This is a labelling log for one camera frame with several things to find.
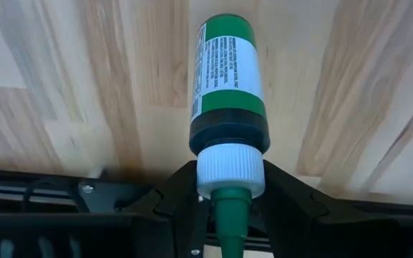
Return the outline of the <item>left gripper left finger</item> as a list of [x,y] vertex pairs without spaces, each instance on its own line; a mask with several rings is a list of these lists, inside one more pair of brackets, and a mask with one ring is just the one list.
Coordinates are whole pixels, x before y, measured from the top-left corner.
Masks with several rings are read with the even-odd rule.
[[132,217],[132,258],[203,258],[210,203],[196,190],[196,161],[189,161],[122,213]]

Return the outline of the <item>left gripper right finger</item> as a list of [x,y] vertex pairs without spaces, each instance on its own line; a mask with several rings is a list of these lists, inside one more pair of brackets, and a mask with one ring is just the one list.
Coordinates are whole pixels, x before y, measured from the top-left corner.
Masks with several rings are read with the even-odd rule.
[[397,223],[331,198],[265,161],[262,219],[275,258],[381,258],[397,253]]

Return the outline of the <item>large green food coloring bottle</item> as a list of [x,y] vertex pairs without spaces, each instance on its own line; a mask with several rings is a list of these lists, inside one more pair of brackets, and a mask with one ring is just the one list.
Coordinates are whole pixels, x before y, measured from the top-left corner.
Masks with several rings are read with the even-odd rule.
[[213,204],[222,258],[243,258],[269,147],[253,28],[235,14],[213,16],[196,39],[189,148],[197,157],[197,191]]

